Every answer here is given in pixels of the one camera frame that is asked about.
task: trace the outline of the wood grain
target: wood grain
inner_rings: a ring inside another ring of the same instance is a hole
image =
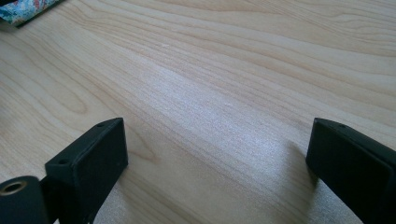
[[[0,182],[124,117],[96,223],[360,223],[304,157],[314,117],[396,149],[391,0],[67,0],[0,24]]]

